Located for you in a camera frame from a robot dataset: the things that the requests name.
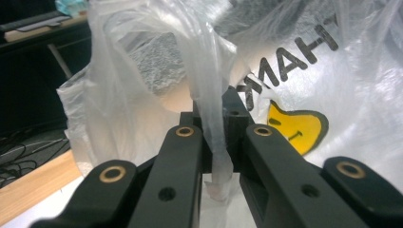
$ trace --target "keyboard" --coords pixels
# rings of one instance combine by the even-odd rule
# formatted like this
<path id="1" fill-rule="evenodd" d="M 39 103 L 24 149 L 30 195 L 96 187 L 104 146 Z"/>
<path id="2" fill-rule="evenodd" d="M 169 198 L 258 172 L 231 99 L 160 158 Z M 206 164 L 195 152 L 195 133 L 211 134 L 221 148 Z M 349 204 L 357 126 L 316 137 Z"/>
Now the keyboard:
<path id="1" fill-rule="evenodd" d="M 40 14 L 27 19 L 10 22 L 5 25 L 0 25 L 0 31 L 8 32 L 11 30 L 28 31 L 38 29 L 44 26 L 57 25 L 57 23 L 69 19 L 69 16 L 56 10 L 45 14 Z"/>

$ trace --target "black letter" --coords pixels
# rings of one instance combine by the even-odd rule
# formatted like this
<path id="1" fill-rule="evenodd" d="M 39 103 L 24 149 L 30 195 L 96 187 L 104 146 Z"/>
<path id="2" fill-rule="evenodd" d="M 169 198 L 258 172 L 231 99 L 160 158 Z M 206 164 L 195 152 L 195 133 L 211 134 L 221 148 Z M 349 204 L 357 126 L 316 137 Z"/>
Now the black letter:
<path id="1" fill-rule="evenodd" d="M 278 58 L 278 71 L 279 71 L 279 78 L 285 82 L 288 80 L 288 72 L 290 72 L 291 70 L 299 67 L 301 69 L 306 69 L 308 66 L 302 62 L 301 60 L 299 60 L 299 58 L 297 58 L 296 56 L 292 55 L 290 52 L 288 52 L 286 49 L 280 47 L 279 49 L 277 49 L 276 51 L 276 55 Z M 288 66 L 284 66 L 284 60 L 282 59 L 282 57 L 287 58 L 289 61 L 291 61 L 292 63 Z"/>
<path id="2" fill-rule="evenodd" d="M 266 58 L 263 57 L 260 60 L 260 66 L 259 66 L 259 80 L 261 80 L 263 83 L 264 83 L 264 73 L 266 73 L 267 76 L 269 76 L 269 80 L 273 84 L 273 86 L 279 85 L 279 81 L 275 75 L 275 72 L 270 67 Z"/>
<path id="3" fill-rule="evenodd" d="M 259 85 L 253 79 L 249 78 L 250 74 L 246 75 L 246 77 L 243 79 L 243 81 L 246 83 L 246 85 L 238 85 L 237 86 L 237 92 L 244 92 L 245 93 L 246 109 L 248 111 L 252 111 L 253 108 L 254 108 L 252 90 L 257 91 L 258 94 L 260 94 L 262 92 L 261 85 Z"/>
<path id="4" fill-rule="evenodd" d="M 317 25 L 315 27 L 315 31 L 320 37 L 308 46 L 302 41 L 300 37 L 295 40 L 298 48 L 310 64 L 314 64 L 317 62 L 317 57 L 314 55 L 314 53 L 312 53 L 312 50 L 322 44 L 323 41 L 329 46 L 330 50 L 338 49 L 336 41 L 332 38 L 332 36 L 330 36 L 330 34 L 325 30 L 323 26 Z"/>

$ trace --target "wooden desk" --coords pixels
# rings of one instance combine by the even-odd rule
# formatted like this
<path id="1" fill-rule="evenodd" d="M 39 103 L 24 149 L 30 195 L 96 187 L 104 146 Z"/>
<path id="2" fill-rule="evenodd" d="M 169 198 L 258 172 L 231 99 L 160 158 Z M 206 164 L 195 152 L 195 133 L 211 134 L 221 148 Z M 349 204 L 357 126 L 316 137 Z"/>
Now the wooden desk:
<path id="1" fill-rule="evenodd" d="M 81 176 L 71 150 L 0 189 L 0 226 Z"/>

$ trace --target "yellow smiley face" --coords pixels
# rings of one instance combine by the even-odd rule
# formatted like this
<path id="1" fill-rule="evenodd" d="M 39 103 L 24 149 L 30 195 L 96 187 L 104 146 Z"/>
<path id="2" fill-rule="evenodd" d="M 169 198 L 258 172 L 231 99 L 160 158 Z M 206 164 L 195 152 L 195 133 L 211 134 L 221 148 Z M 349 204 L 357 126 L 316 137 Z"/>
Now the yellow smiley face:
<path id="1" fill-rule="evenodd" d="M 267 124 L 277 129 L 304 155 L 317 147 L 329 129 L 327 118 L 315 111 L 283 111 L 271 102 Z"/>

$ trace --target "translucent plastic bag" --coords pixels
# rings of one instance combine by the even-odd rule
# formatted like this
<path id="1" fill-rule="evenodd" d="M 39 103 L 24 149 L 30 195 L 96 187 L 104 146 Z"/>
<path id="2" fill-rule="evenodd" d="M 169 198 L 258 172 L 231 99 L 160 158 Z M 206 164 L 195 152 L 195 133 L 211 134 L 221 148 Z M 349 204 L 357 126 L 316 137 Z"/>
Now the translucent plastic bag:
<path id="1" fill-rule="evenodd" d="M 90 64 L 59 89 L 77 162 L 140 164 L 156 155 L 167 130 L 179 124 L 179 113 L 163 101 L 185 74 L 213 152 L 209 190 L 224 200 L 233 166 L 225 149 L 221 95 L 235 46 L 176 1 L 93 1 L 88 22 Z"/>
<path id="2" fill-rule="evenodd" d="M 239 92 L 257 122 L 276 127 L 309 162 L 351 157 L 403 192 L 401 4 L 283 1 L 227 39 L 251 69 Z M 326 119 L 321 130 L 307 113 Z"/>

